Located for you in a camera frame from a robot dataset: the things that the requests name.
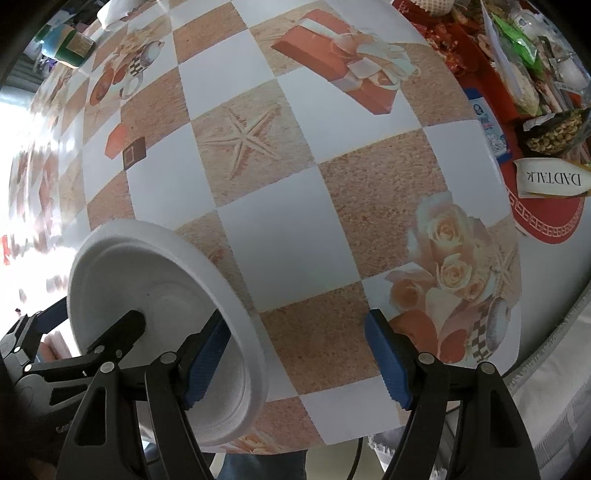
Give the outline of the white paper bowl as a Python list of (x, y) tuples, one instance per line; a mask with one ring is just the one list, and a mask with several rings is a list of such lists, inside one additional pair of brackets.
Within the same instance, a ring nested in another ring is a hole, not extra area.
[(123, 219), (99, 226), (74, 259), (67, 309), (80, 351), (128, 311), (144, 315), (144, 333), (124, 355), (124, 368), (177, 350), (221, 312), (231, 338), (188, 422), (198, 444), (215, 449), (248, 431), (263, 408), (269, 379), (252, 318), (211, 260), (172, 231)]

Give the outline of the blue jeans leg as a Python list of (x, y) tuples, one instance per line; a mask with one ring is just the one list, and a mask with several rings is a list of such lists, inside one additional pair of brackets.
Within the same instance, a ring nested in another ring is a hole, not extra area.
[(226, 454), (218, 480), (305, 480), (307, 450), (277, 455)]

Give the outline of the white Dadtalk packet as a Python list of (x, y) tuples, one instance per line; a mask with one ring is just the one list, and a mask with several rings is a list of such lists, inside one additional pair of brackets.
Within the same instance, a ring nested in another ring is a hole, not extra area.
[(588, 166), (559, 158), (524, 158), (514, 164), (520, 198), (590, 196)]

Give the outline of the green lidded jar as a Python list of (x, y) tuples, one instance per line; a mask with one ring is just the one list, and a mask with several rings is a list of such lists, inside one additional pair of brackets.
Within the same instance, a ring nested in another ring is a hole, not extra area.
[(41, 44), (45, 57), (71, 69), (81, 67), (96, 47), (90, 37), (67, 24), (55, 27), (44, 25), (36, 34), (35, 41)]

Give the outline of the blue white tissue pack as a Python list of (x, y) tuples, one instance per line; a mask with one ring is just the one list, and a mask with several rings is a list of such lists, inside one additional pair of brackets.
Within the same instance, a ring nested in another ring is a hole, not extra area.
[(479, 90), (474, 88), (465, 89), (465, 93), (478, 120), (481, 122), (489, 147), (497, 162), (503, 164), (511, 160), (512, 153), (506, 135), (485, 97)]

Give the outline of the bag of nuts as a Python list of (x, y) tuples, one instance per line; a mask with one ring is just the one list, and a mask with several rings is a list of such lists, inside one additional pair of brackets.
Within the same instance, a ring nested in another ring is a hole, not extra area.
[(529, 119), (517, 128), (525, 153), (557, 157), (578, 147), (590, 137), (590, 109), (579, 108)]

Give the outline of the white crumpled paper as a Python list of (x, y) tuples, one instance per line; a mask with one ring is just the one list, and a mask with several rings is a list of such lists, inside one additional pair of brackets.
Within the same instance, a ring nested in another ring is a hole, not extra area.
[(105, 31), (110, 31), (153, 4), (148, 0), (110, 0), (98, 10), (97, 19)]

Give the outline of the green snack packet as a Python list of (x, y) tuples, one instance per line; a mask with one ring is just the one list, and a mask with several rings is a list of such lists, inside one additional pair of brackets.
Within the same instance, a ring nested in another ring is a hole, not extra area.
[(495, 13), (492, 14), (492, 19), (501, 35), (509, 41), (511, 48), (521, 58), (525, 66), (536, 74), (540, 74), (543, 70), (542, 61), (538, 49), (531, 40), (520, 29)]

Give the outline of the red round tray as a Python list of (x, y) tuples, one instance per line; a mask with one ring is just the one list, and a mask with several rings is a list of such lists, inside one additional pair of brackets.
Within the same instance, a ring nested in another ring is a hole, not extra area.
[(577, 229), (590, 196), (590, 172), (568, 160), (534, 158), (519, 135), (524, 117), (485, 53), (469, 35), (468, 20), (436, 17), (413, 1), (394, 1), (458, 79), (500, 165), (516, 225), (546, 244), (560, 244)]

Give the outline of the white foam fruit net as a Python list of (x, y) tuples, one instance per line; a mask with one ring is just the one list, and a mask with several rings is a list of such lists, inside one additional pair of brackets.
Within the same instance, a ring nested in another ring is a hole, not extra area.
[(413, 3), (430, 15), (441, 17), (451, 12), (455, 0), (413, 0)]

